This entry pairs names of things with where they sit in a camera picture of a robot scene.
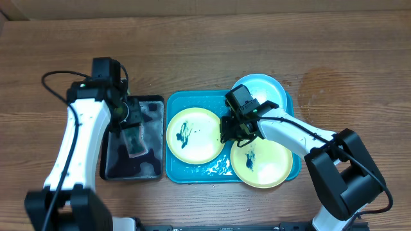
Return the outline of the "pink green sponge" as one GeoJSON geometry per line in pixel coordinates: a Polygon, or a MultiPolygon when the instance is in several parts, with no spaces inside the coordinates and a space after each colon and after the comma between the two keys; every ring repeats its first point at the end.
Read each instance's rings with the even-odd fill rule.
{"type": "Polygon", "coordinates": [[[144,127],[142,125],[123,130],[123,138],[130,158],[137,158],[148,153],[143,140],[144,127]]]}

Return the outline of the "yellow plate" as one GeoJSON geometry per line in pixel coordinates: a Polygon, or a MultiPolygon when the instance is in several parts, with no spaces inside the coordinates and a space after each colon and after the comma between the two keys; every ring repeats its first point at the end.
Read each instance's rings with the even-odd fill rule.
{"type": "Polygon", "coordinates": [[[177,113],[166,130],[167,145],[179,160],[187,164],[205,164],[223,150],[220,118],[204,108],[187,108],[177,113]]]}
{"type": "Polygon", "coordinates": [[[267,139],[257,138],[250,144],[240,142],[231,148],[231,166],[237,177],[247,185],[268,189],[283,183],[293,166],[292,152],[267,139]]]}

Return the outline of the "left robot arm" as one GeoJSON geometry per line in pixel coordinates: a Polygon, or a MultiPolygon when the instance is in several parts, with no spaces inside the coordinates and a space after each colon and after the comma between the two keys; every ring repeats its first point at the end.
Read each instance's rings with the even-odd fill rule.
{"type": "Polygon", "coordinates": [[[113,216],[95,193],[104,135],[120,135],[143,122],[136,99],[128,98],[126,69],[110,57],[94,58],[91,75],[75,81],[62,97],[67,125],[58,157],[40,191],[24,200],[35,230],[143,230],[137,218],[113,216]]]}

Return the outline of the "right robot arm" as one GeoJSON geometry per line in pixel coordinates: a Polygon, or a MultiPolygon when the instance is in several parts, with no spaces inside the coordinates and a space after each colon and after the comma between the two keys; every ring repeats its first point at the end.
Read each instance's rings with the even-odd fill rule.
{"type": "Polygon", "coordinates": [[[315,230],[352,230],[365,206],[388,193],[385,179],[354,131],[322,130],[289,115],[279,105],[259,103],[242,84],[225,95],[231,113],[220,123],[221,142],[238,147],[256,138],[274,141],[302,158],[322,204],[315,230]]]}

